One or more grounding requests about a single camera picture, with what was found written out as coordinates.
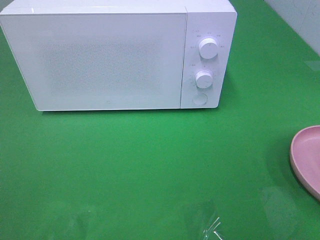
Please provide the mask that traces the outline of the round door release button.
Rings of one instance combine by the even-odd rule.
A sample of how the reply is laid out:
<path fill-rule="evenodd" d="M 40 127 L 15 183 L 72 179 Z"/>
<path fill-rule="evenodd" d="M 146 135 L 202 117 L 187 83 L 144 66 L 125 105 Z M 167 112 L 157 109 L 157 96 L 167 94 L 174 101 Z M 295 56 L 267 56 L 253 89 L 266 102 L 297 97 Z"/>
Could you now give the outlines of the round door release button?
<path fill-rule="evenodd" d="M 195 95 L 192 99 L 193 104 L 202 106 L 207 103 L 208 96 L 205 93 L 199 93 Z"/>

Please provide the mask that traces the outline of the white microwave door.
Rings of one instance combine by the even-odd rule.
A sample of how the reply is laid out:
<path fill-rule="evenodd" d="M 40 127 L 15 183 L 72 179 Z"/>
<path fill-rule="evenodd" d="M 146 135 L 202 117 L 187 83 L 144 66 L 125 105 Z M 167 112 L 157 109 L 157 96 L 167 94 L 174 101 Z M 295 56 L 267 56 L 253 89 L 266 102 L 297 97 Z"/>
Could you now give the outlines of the white microwave door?
<path fill-rule="evenodd" d="M 3 15 L 39 111 L 177 109 L 186 14 Z"/>

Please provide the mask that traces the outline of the pink plate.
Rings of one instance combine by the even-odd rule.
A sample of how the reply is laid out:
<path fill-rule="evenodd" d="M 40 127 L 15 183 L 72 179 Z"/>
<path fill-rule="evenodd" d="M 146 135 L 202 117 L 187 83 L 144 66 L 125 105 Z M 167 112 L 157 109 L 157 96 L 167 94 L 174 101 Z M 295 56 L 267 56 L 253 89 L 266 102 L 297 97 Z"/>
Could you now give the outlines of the pink plate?
<path fill-rule="evenodd" d="M 295 134 L 290 145 L 290 164 L 299 182 L 320 199 L 320 126 L 306 127 Z"/>

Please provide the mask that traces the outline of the lower white dial knob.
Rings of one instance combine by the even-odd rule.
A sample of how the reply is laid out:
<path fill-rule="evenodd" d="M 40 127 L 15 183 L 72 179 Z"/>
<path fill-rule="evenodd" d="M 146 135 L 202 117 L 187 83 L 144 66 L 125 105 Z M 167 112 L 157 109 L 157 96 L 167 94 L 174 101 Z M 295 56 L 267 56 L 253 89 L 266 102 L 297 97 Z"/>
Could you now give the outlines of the lower white dial knob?
<path fill-rule="evenodd" d="M 195 75 L 195 83 L 200 89 L 209 88 L 213 84 L 213 74 L 206 70 L 199 71 Z"/>

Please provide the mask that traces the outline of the white dial knob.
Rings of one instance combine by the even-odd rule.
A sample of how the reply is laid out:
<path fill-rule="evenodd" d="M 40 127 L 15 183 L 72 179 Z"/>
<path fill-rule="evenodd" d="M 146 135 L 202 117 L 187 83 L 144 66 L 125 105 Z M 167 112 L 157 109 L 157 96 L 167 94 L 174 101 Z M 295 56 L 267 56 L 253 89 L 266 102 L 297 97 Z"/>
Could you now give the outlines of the white dial knob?
<path fill-rule="evenodd" d="M 199 54 L 203 59 L 213 59 L 218 55 L 219 45 L 215 38 L 207 37 L 202 39 L 199 44 Z"/>
<path fill-rule="evenodd" d="M 213 84 L 213 74 L 206 70 L 199 71 L 195 75 L 195 83 L 200 89 L 209 88 Z"/>

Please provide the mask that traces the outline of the green table mat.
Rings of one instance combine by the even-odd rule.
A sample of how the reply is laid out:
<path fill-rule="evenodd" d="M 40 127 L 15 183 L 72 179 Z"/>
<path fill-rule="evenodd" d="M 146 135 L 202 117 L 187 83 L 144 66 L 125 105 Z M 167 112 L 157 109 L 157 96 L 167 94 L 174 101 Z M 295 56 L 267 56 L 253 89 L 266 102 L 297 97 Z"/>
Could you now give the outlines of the green table mat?
<path fill-rule="evenodd" d="M 290 145 L 320 123 L 315 53 L 263 0 L 238 17 L 219 107 L 39 112 L 0 38 L 0 237 L 317 240 Z"/>

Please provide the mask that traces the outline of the upper white dial knob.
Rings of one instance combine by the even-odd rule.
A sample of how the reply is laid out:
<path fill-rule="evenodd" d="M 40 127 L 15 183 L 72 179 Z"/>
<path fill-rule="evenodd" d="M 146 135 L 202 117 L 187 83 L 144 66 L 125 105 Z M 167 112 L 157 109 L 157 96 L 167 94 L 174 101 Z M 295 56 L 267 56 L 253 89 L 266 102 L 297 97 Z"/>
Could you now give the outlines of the upper white dial knob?
<path fill-rule="evenodd" d="M 215 38 L 207 37 L 202 39 L 199 44 L 199 54 L 203 59 L 213 59 L 218 55 L 219 45 Z"/>

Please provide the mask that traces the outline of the white microwave oven body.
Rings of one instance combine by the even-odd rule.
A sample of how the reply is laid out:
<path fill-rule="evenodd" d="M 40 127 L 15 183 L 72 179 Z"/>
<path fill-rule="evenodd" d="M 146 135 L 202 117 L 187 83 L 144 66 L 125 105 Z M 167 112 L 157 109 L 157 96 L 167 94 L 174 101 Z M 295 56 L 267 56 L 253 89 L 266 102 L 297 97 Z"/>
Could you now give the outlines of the white microwave oven body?
<path fill-rule="evenodd" d="M 14 0 L 1 16 L 69 14 L 186 14 L 180 106 L 177 109 L 216 108 L 224 82 L 235 31 L 237 12 L 227 0 Z M 199 53 L 201 40 L 213 37 L 218 42 L 215 58 Z M 201 89 L 195 76 L 209 71 L 210 87 Z M 204 105 L 193 104 L 193 97 L 204 93 Z"/>

